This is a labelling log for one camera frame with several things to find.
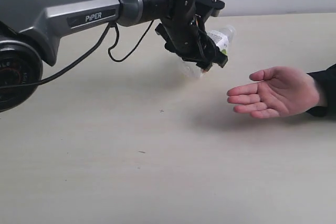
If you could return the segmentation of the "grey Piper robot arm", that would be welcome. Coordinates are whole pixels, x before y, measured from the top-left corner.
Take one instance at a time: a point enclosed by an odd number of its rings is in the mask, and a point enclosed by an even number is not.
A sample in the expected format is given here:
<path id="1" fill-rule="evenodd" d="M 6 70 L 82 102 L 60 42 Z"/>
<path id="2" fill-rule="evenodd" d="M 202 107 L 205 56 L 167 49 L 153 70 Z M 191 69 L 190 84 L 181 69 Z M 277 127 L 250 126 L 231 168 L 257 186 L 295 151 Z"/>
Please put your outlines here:
<path id="1" fill-rule="evenodd" d="M 204 71 L 224 67 L 226 54 L 205 30 L 224 6 L 220 0 L 1 0 L 1 111 L 70 70 L 43 78 L 43 64 L 56 63 L 62 37 L 103 24 L 117 29 L 159 20 L 155 32 L 166 50 Z"/>

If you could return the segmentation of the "person's open hand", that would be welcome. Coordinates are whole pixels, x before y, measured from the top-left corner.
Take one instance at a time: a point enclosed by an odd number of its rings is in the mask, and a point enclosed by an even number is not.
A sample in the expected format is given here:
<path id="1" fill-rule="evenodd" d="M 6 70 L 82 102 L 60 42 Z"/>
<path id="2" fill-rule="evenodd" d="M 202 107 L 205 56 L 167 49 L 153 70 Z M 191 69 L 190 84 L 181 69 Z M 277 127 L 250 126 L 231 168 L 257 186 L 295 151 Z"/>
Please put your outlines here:
<path id="1" fill-rule="evenodd" d="M 292 67 L 271 67 L 250 74 L 249 84 L 227 91 L 234 112 L 257 119 L 285 118 L 325 108 L 325 92 L 312 76 Z"/>

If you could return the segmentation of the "black jacket sleeve forearm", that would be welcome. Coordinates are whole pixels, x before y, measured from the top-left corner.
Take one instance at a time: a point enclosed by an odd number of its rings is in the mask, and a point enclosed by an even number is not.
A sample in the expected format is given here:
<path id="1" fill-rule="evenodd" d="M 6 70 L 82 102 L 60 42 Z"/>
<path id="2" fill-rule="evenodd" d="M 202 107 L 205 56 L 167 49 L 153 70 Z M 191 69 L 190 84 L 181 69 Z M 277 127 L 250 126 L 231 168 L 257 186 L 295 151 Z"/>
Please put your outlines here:
<path id="1" fill-rule="evenodd" d="M 335 64 L 325 70 L 308 73 L 318 84 L 325 105 L 316 105 L 307 111 L 314 117 L 335 116 Z"/>

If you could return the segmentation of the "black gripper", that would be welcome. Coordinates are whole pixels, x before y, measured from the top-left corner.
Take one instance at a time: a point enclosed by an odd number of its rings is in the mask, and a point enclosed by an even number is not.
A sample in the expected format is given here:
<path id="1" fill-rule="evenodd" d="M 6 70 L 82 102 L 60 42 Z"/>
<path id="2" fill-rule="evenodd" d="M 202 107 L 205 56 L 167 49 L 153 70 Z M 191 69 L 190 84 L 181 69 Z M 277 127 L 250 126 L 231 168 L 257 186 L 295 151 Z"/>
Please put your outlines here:
<path id="1" fill-rule="evenodd" d="M 228 62 L 225 49 L 215 48 L 210 51 L 208 59 L 201 59 L 202 46 L 205 45 L 205 23 L 199 16 L 178 22 L 170 18 L 161 18 L 155 32 L 165 41 L 165 49 L 177 54 L 182 60 L 196 62 L 203 72 L 208 72 L 213 64 L 224 68 Z"/>

